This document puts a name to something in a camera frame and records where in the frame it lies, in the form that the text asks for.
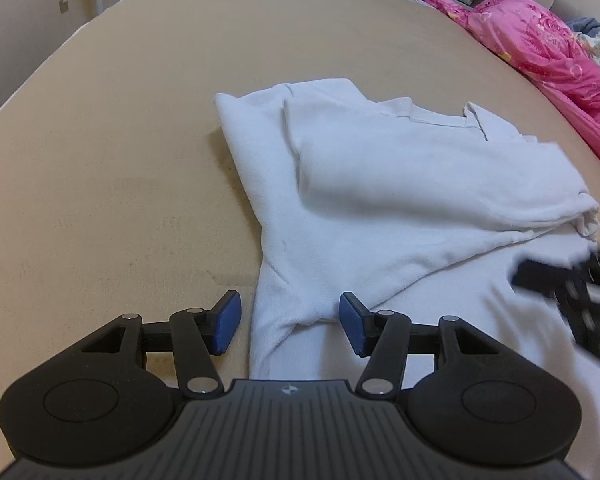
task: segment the blue gripper pad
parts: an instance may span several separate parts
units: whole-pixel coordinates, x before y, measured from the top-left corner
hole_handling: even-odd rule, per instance
[[[366,336],[364,325],[364,310],[360,312],[360,308],[366,310],[364,305],[360,303],[350,292],[345,292],[340,297],[340,324],[344,332],[347,334],[347,339],[351,343],[351,347],[356,355],[363,356],[365,354]]]
[[[211,312],[217,314],[218,317],[216,330],[211,337],[210,353],[213,355],[224,354],[229,348],[229,343],[240,325],[240,318],[242,318],[240,294],[235,290],[229,290],[215,304]]]

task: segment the pink comforter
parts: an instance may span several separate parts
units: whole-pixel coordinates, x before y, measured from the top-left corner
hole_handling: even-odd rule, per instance
[[[600,158],[600,67],[562,20],[532,0],[485,0],[474,10],[424,1],[526,75]]]

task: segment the wall socket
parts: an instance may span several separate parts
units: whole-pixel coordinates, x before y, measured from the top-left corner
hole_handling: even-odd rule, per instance
[[[69,10],[69,0],[60,0],[58,5],[60,6],[60,14],[64,14]]]

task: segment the beige bed sheet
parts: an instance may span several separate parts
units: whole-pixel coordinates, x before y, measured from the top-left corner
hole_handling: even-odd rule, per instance
[[[600,201],[600,163],[554,107],[464,30],[405,0],[124,0],[0,112],[0,395],[123,312],[164,320],[228,288],[243,323],[223,379],[248,373],[257,220],[216,92],[348,77],[371,99],[468,100],[556,140]],[[157,357],[152,369],[168,373]],[[0,469],[11,459],[0,432]]]

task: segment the blue cloth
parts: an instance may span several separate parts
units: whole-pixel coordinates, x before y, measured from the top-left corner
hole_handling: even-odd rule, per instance
[[[596,18],[576,18],[567,22],[573,32],[581,32],[595,38],[600,33],[600,22]]]

